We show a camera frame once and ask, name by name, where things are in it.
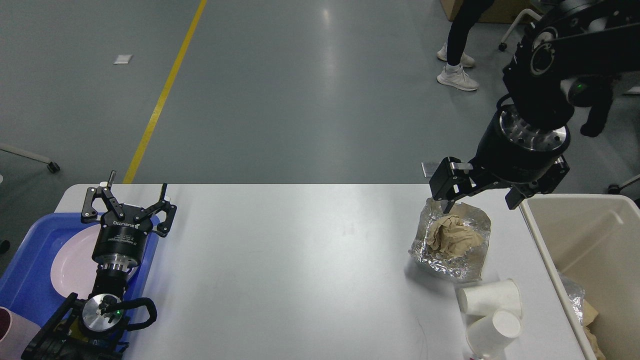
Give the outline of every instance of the yellow floor line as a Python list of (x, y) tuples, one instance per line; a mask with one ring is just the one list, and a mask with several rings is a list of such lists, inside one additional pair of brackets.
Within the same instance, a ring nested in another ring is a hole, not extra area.
[(138, 144), (138, 148), (136, 149), (136, 153), (133, 154), (133, 159), (131, 159), (131, 164), (129, 164), (129, 169), (127, 170), (126, 175), (124, 175), (124, 184), (131, 184), (133, 178), (136, 176), (136, 172), (138, 171), (138, 167), (140, 166), (140, 162), (142, 161), (142, 157), (145, 155), (145, 150), (147, 150), (147, 145), (149, 144), (149, 140), (151, 140), (151, 135), (154, 133), (154, 129), (156, 128), (156, 124), (158, 122), (158, 118), (162, 113), (162, 109), (164, 107), (164, 102), (166, 98), (169, 96), (169, 92), (171, 91), (171, 87), (173, 86), (173, 82), (175, 81), (175, 76), (178, 74), (180, 70), (180, 65), (182, 65), (182, 59), (184, 59), (184, 55), (187, 53), (187, 48), (189, 47), (189, 43), (191, 42), (191, 38), (193, 37), (193, 33), (196, 31), (196, 27), (198, 26), (198, 21), (200, 21), (200, 16), (202, 15), (202, 11), (204, 10), (204, 6), (207, 4), (207, 0), (201, 0), (200, 5), (198, 6), (198, 10), (196, 14), (193, 16), (193, 20), (191, 21), (191, 25), (189, 27), (189, 31), (187, 31), (187, 35), (184, 37), (182, 41), (182, 46), (180, 46), (180, 51), (178, 52), (178, 56), (176, 56), (175, 61), (173, 62), (173, 66), (171, 67), (171, 72), (169, 72), (169, 76), (166, 78), (166, 82), (164, 83), (164, 88), (160, 93), (160, 97), (158, 98), (158, 102), (156, 103), (156, 108), (154, 108), (154, 112), (151, 114), (151, 118), (149, 119), (149, 123), (147, 124), (147, 128), (145, 129), (145, 133), (142, 134), (142, 139), (140, 139), (140, 143)]

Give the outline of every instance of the aluminum foil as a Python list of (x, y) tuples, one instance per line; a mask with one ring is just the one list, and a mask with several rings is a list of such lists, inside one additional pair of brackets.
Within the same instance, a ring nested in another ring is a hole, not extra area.
[(473, 282), (481, 280), (482, 267), (489, 247), (491, 220), (484, 211), (464, 203), (454, 205), (447, 215), (458, 215), (466, 226), (470, 226), (484, 238), (482, 244), (472, 247), (459, 258), (450, 258), (446, 254), (431, 250), (427, 244), (428, 229), (433, 222), (445, 214), (442, 213), (440, 202), (428, 198), (427, 204), (420, 213), (418, 232), (409, 254), (427, 270), (450, 281)]
[(562, 285), (564, 286), (566, 295), (569, 298), (569, 302), (571, 302), (571, 307), (573, 308), (575, 315), (578, 316), (578, 321), (580, 321), (580, 324), (583, 325), (584, 288), (577, 282), (564, 276), (561, 272), (558, 272), (558, 276), (560, 276), (560, 281), (562, 281)]

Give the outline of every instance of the black pants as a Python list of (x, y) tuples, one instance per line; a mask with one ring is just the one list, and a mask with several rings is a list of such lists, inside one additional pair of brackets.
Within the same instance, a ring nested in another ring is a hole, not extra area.
[(451, 24), (447, 40), (447, 63), (460, 63), (462, 52), (467, 44), (467, 35), (471, 27), (478, 22), (480, 15), (493, 5), (493, 0), (465, 0)]

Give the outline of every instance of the white plate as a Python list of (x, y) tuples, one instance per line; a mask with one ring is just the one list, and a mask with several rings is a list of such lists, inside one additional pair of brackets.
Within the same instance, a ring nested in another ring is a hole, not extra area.
[[(100, 225), (87, 227), (73, 235), (56, 254), (51, 265), (51, 284), (60, 295), (77, 293), (79, 299), (86, 299), (93, 290), (98, 264), (91, 255), (99, 232)], [(127, 279), (137, 269), (133, 268)]]

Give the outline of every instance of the blue tray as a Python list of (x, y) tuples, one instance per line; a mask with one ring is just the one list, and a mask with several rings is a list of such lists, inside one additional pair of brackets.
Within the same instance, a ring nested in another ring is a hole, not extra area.
[[(157, 224), (158, 218), (152, 221)], [(67, 240), (95, 224), (82, 224), (80, 213), (49, 214), (36, 221), (0, 279), (0, 306), (44, 326), (65, 300), (51, 284), (53, 259)], [(142, 296), (157, 241), (158, 236), (151, 233), (142, 265), (129, 281), (124, 300)], [(95, 272), (86, 275), (95, 277)]]

